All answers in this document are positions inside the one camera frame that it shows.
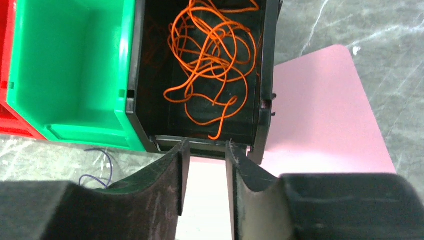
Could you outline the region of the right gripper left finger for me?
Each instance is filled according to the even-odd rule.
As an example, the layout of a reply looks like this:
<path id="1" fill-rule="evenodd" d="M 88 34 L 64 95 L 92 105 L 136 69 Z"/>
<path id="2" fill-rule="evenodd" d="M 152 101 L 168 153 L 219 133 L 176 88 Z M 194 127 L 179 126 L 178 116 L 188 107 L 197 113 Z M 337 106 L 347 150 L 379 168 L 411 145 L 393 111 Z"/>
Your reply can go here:
<path id="1" fill-rule="evenodd" d="M 0 184 L 3 240 L 173 240 L 190 166 L 187 140 L 106 189 L 69 181 Z"/>

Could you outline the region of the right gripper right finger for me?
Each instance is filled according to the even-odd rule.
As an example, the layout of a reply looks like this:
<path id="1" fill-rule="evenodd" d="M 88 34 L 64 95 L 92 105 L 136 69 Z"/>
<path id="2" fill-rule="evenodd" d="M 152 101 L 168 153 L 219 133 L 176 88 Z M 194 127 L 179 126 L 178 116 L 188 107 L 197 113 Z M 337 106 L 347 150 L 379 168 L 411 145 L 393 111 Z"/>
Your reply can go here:
<path id="1" fill-rule="evenodd" d="M 390 173 L 274 176 L 226 143 L 234 240 L 421 240 L 424 205 Z"/>

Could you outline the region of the black plastic bin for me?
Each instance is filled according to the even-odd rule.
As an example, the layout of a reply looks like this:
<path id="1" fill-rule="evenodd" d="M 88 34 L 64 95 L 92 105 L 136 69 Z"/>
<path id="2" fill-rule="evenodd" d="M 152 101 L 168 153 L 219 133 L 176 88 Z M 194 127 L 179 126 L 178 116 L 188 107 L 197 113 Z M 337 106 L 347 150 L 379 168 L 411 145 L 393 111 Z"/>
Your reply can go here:
<path id="1" fill-rule="evenodd" d="M 239 103 L 231 106 L 236 115 L 218 123 L 199 126 L 186 115 L 200 122 L 220 117 L 222 108 L 206 99 L 192 98 L 187 105 L 167 101 L 164 91 L 183 84 L 188 77 L 173 56 L 169 46 L 168 26 L 188 5 L 186 0 L 138 0 L 135 3 L 134 34 L 126 95 L 126 115 L 145 151 L 165 153 L 182 140 L 190 141 L 195 157 L 224 159 L 225 145 L 232 141 L 257 164 L 263 160 L 271 125 L 274 76 L 274 53 L 277 22 L 283 5 L 280 0 L 260 0 L 259 10 L 231 14 L 229 17 L 251 30 L 254 41 L 248 47 L 230 50 L 247 58 L 257 51 L 256 63 L 239 65 L 248 72 L 246 82 L 229 83 L 220 97 L 227 102 L 237 96 Z"/>

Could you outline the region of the green plastic bin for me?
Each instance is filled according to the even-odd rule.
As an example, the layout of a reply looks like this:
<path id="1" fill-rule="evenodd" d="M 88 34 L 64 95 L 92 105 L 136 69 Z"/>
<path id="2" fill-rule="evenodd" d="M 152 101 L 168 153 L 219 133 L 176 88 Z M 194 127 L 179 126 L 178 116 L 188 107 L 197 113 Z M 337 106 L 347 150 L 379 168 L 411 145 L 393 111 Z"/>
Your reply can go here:
<path id="1" fill-rule="evenodd" d="M 9 106 L 48 141 L 143 151 L 126 114 L 137 7 L 19 0 Z"/>

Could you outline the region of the red plastic bin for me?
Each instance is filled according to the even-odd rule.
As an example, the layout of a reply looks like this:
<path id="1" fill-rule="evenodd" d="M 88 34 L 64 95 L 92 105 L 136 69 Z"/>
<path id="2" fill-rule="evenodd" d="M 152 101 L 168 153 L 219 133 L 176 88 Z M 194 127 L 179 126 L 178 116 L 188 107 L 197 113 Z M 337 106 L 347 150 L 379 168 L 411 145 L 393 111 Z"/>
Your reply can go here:
<path id="1" fill-rule="evenodd" d="M 16 0 L 0 2 L 0 133 L 37 140 L 46 138 L 7 103 L 16 21 Z"/>

